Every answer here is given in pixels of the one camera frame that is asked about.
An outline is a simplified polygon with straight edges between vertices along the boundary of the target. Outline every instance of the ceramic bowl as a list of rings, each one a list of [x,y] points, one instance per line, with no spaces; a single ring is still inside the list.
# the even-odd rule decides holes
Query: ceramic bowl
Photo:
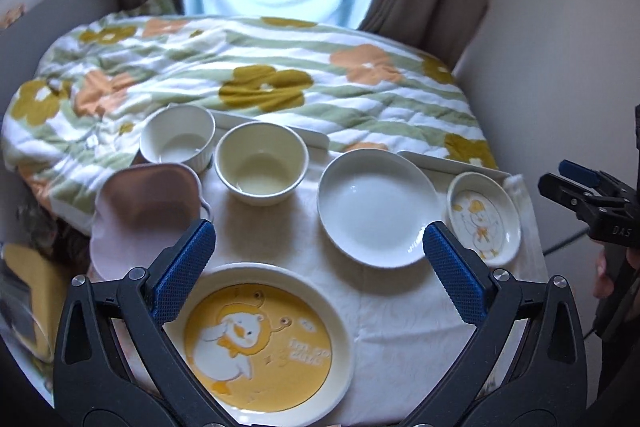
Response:
[[[430,179],[397,154],[360,149],[332,161],[318,186],[318,213],[334,245],[352,259],[398,268],[424,258],[422,234],[440,220]]]
[[[303,304],[287,307],[278,295]],[[334,409],[353,378],[353,340],[336,308],[280,267],[228,264],[200,277],[164,329],[203,386],[244,425],[310,425]]]
[[[491,178],[477,172],[456,176],[447,191],[447,226],[465,248],[499,268],[520,247],[520,219],[511,198]]]
[[[239,200],[267,206],[285,200],[300,184],[309,153],[302,138],[288,127],[252,121],[222,137],[214,165]]]
[[[101,280],[147,268],[194,219],[212,219],[200,180],[181,164],[141,164],[112,175],[95,200],[90,257]]]
[[[140,152],[151,163],[184,163],[203,172],[215,147],[216,121],[203,107],[170,105],[151,117],[140,136]]]

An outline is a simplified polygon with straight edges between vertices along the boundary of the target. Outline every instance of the cable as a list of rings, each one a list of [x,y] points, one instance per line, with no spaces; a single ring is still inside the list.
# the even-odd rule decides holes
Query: cable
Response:
[[[576,232],[574,233],[574,235],[570,235],[564,241],[561,241],[560,243],[553,245],[551,248],[547,248],[545,251],[542,252],[542,255],[546,256],[560,250],[561,248],[567,247],[568,245],[574,243],[581,237],[584,237],[585,235],[587,235],[588,232],[589,232],[589,227],[583,230],[580,230],[580,232]]]

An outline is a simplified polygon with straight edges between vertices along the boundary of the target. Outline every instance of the cartoon duck plate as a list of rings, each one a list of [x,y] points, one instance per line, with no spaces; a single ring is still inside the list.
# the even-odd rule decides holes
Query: cartoon duck plate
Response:
[[[487,266],[505,266],[518,253],[518,212],[503,188],[483,174],[464,172],[453,179],[447,192],[447,224]]]
[[[285,269],[204,275],[165,330],[200,383],[244,424],[308,425],[344,396],[353,342],[335,308]]]

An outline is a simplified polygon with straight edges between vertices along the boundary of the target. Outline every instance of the orange flower pattern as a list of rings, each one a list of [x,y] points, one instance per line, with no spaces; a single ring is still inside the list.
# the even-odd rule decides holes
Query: orange flower pattern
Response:
[[[357,149],[380,149],[381,151],[388,151],[389,147],[387,147],[383,143],[357,142],[348,147],[345,147],[342,152],[355,151]]]
[[[49,199],[51,191],[51,181],[36,178],[33,170],[25,165],[18,166],[18,174],[20,174],[20,176],[22,176],[22,179],[24,179],[27,185],[29,185],[29,188],[31,189],[31,192],[33,192],[36,201],[41,204],[41,206],[46,208],[50,214],[53,214],[53,212],[51,212],[51,201]]]
[[[149,19],[145,24],[145,29],[142,32],[143,37],[158,37],[160,35],[169,35],[179,32],[185,27],[187,21],[185,20],[163,20],[163,19]]]
[[[350,50],[331,54],[330,62],[347,70],[347,79],[355,84],[377,86],[383,80],[398,83],[402,74],[391,57],[373,44],[361,44]]]
[[[102,70],[93,70],[84,76],[84,86],[76,95],[74,110],[79,116],[99,116],[120,107],[127,96],[127,88],[135,84],[128,73],[109,79]]]
[[[264,112],[300,107],[305,103],[304,89],[314,81],[305,71],[276,71],[272,66],[243,66],[225,82],[218,95],[231,108],[259,107]]]

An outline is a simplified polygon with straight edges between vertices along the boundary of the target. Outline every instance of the floral comforter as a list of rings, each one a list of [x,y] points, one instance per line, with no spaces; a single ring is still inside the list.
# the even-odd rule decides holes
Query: floral comforter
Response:
[[[50,47],[2,122],[6,167],[89,233],[97,191],[172,102],[316,130],[332,150],[412,150],[495,168],[436,58],[311,22],[177,16],[169,0],[107,15]]]

